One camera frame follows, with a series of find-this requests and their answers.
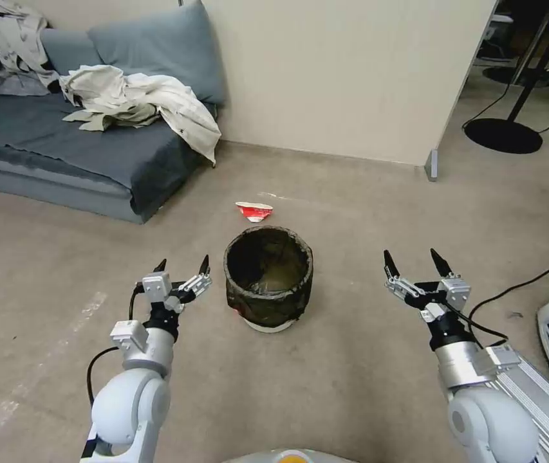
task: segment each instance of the white cloth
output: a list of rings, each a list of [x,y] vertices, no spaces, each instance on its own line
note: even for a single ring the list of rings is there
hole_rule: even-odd
[[[145,105],[153,105],[192,149],[216,164],[214,147],[221,137],[218,124],[192,89],[175,77],[140,73],[124,76],[121,69],[99,64],[68,71],[68,76],[60,76],[60,86],[73,105],[79,106],[80,101],[83,111],[89,113],[136,114],[146,112]]]
[[[45,89],[58,79],[55,71],[42,68],[48,61],[41,41],[45,27],[47,20],[40,13],[10,0],[0,0],[0,62],[5,68],[0,73],[0,86],[11,75],[18,81],[19,75],[30,71],[36,73]],[[18,90],[16,94],[25,95]]]

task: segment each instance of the black lamp base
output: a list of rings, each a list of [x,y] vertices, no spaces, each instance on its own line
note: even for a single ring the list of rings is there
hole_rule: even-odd
[[[529,154],[543,145],[543,138],[538,132],[504,119],[474,119],[463,130],[470,140],[495,151]]]
[[[506,66],[494,66],[492,68],[486,68],[482,71],[482,75],[500,84],[509,84],[514,77],[514,68],[508,68]],[[525,87],[530,80],[530,74],[534,69],[524,69],[521,76],[513,85]],[[540,74],[538,81],[534,87],[542,88],[549,87],[549,73],[544,71]]]

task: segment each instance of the orange dot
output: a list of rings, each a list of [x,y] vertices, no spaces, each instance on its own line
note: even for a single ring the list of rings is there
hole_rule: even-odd
[[[307,463],[307,461],[299,455],[287,455],[282,460],[279,460],[279,463]]]

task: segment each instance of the beige wall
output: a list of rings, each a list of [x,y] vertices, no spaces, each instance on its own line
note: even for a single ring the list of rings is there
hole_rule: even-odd
[[[226,140],[424,164],[494,0],[203,0],[230,101]],[[175,0],[28,0],[56,27]]]

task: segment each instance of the gray sofa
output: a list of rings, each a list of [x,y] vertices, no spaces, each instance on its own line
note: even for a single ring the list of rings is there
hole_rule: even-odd
[[[45,30],[61,74],[111,64],[126,74],[172,75],[216,114],[225,100],[221,63],[200,1],[87,33]],[[162,120],[139,129],[79,130],[61,94],[0,96],[0,191],[144,223],[202,162]]]

